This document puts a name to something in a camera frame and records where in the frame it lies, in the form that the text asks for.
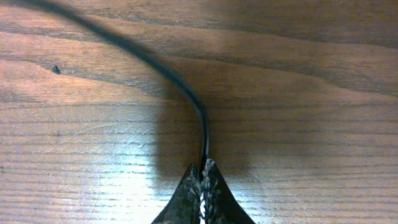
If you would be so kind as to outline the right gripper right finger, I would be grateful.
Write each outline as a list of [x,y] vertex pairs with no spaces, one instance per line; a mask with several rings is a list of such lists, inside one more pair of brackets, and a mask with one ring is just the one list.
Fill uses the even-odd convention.
[[202,175],[206,224],[255,224],[234,198],[214,160],[206,160]]

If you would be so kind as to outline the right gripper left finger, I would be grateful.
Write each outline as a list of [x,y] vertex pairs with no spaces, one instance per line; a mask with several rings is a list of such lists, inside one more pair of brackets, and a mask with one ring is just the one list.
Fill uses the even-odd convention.
[[199,224],[201,187],[196,164],[190,164],[171,199],[152,224]]

